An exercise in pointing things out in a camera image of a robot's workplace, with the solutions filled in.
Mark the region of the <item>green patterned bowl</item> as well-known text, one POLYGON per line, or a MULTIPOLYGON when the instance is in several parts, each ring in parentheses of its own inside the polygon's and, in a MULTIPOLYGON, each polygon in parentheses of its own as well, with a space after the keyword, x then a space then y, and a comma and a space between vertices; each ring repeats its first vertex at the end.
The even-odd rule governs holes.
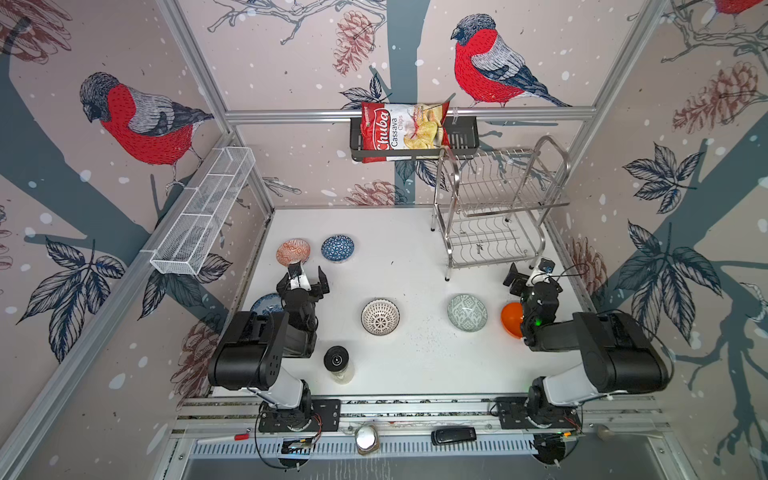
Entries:
POLYGON ((483 329, 488 320, 485 304, 470 294, 459 294, 453 297, 447 306, 450 323, 464 332, 478 332, 483 329))

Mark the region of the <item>white brown lattice bowl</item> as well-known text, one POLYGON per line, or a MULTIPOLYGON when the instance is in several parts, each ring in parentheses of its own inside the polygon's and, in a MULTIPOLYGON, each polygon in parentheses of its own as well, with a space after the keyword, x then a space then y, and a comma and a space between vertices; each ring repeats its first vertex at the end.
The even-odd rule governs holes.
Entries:
POLYGON ((385 336, 400 324, 400 311, 391 300, 378 298, 368 302, 361 312, 361 324, 371 335, 385 336))

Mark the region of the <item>steel two-tier dish rack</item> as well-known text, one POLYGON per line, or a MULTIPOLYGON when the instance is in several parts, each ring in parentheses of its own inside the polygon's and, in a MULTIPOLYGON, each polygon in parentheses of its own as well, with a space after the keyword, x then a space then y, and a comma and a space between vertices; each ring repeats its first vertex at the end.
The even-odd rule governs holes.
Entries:
POLYGON ((459 154, 444 147, 438 157, 431 229, 447 255, 444 279, 457 269, 525 262, 543 257, 544 223, 568 204, 565 183, 571 156, 555 138, 532 147, 459 154))

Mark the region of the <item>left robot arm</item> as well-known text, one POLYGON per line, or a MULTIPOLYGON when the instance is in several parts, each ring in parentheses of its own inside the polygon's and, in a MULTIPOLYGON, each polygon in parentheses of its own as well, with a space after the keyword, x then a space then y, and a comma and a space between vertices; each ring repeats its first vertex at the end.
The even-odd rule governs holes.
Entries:
POLYGON ((312 404, 308 383, 282 367, 285 356, 309 358, 315 350, 318 330, 316 304, 330 292, 327 276, 308 288, 291 286, 289 275, 277 285, 280 312, 259 315, 237 312, 224 332, 208 364, 207 378, 213 387, 230 391, 246 389, 262 400, 261 431, 306 431, 323 428, 312 404))

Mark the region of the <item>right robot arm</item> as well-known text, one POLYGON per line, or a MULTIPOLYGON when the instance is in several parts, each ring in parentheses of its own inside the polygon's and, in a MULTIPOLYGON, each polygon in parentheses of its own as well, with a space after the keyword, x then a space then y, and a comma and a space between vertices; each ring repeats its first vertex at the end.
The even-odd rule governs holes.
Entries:
POLYGON ((554 262, 544 259, 526 275, 512 264, 503 285, 519 298, 520 338, 533 352, 575 351, 581 362, 559 374, 533 380, 522 404, 526 420, 538 428, 576 427, 575 410, 613 394, 649 394, 664 390, 671 367, 652 345, 643 325, 624 312, 575 312, 558 321, 562 287, 552 276, 554 262))

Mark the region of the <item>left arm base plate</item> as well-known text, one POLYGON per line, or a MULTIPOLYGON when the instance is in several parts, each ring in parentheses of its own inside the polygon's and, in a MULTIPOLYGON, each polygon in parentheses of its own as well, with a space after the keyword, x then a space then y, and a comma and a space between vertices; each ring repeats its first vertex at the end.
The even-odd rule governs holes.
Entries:
POLYGON ((258 415, 256 430, 267 433, 321 433, 339 429, 341 401, 312 398, 310 404, 295 409, 277 409, 265 404, 258 415))

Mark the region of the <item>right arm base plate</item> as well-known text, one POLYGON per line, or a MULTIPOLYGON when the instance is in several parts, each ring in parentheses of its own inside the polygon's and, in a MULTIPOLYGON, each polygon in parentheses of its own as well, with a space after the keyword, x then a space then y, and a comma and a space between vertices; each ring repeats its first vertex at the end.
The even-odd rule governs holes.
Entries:
POLYGON ((530 406, 527 397, 498 397, 489 412, 499 420, 503 430, 580 430, 582 427, 575 407, 554 406, 547 400, 530 406))

